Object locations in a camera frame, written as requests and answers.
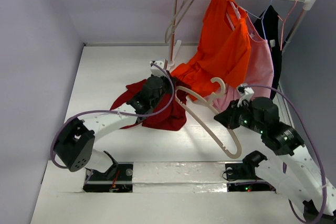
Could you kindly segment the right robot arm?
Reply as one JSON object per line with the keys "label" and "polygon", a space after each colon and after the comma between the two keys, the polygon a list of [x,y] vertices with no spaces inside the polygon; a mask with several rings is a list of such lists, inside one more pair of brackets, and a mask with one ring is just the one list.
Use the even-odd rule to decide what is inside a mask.
{"label": "right robot arm", "polygon": [[227,180],[261,179],[286,196],[306,222],[335,223],[335,186],[322,174],[298,132],[280,121],[270,98],[232,101],[214,119],[229,130],[242,126],[260,134],[265,146],[296,176],[292,179],[274,168],[269,157],[253,151],[240,163],[226,165]]}

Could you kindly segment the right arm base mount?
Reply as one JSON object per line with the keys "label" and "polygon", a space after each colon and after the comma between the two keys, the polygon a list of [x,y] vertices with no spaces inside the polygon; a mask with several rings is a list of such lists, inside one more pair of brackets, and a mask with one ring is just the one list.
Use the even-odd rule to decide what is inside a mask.
{"label": "right arm base mount", "polygon": [[222,172],[222,178],[227,182],[229,192],[273,191],[276,189],[256,175],[255,168],[259,167],[267,157],[259,151],[253,151],[238,163],[227,163]]}

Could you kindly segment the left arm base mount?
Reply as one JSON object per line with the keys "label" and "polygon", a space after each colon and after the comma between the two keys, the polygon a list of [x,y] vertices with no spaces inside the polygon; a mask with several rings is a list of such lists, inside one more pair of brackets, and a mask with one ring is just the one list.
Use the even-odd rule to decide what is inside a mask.
{"label": "left arm base mount", "polygon": [[111,167],[101,173],[87,170],[83,190],[87,193],[131,193],[133,192],[133,163],[118,163],[108,152],[103,152],[111,161]]}

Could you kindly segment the beige wooden hanger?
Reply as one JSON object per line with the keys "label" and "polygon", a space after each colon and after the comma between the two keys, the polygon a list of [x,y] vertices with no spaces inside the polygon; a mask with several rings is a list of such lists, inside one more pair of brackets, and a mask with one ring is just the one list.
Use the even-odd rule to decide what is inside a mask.
{"label": "beige wooden hanger", "polygon": [[243,152],[237,135],[233,130],[228,130],[214,120],[214,116],[219,113],[214,107],[214,100],[225,95],[226,85],[219,77],[211,78],[211,83],[219,84],[219,90],[205,98],[190,88],[176,86],[175,101],[205,130],[225,156],[231,160],[237,160]]}

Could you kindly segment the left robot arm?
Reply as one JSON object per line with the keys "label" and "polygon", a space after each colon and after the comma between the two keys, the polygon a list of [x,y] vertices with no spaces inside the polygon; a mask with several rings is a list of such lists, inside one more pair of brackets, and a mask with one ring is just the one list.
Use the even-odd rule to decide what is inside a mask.
{"label": "left robot arm", "polygon": [[77,114],[60,128],[50,148],[52,159],[59,157],[60,168],[76,172],[83,168],[111,179],[118,169],[118,162],[107,152],[97,151],[97,140],[123,127],[137,125],[160,114],[157,110],[164,96],[174,96],[176,79],[168,76],[150,76],[142,89],[130,100],[114,110],[92,111],[93,117],[84,120]]}

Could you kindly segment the dark red t shirt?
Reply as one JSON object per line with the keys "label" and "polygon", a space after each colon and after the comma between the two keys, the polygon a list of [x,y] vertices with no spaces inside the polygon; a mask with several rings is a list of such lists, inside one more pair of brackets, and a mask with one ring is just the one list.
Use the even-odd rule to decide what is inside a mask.
{"label": "dark red t shirt", "polygon": [[[183,81],[173,78],[173,81],[175,82],[175,86],[182,86],[186,88],[190,88],[189,85],[184,83]],[[122,93],[112,104],[110,110],[115,110],[119,106],[121,106],[123,103],[129,101],[131,98],[133,98],[138,92],[141,91],[143,85],[146,83],[146,79],[141,80],[139,82],[126,85],[126,92]],[[186,99],[186,92],[184,91],[178,91],[177,97],[178,99],[186,105],[187,99]],[[154,112],[162,109],[170,100],[171,94],[166,94],[159,105],[155,108]],[[175,98],[171,102],[171,104],[160,114],[157,114],[155,116],[151,116],[144,120],[141,124],[142,127],[148,127],[152,129],[158,129],[158,130],[168,130],[168,131],[178,131],[180,130],[183,125],[186,123],[186,112],[182,106],[180,106]],[[129,129],[131,127],[134,127],[136,125],[139,125],[139,123],[135,123],[132,125],[128,125],[123,127],[122,129]]]}

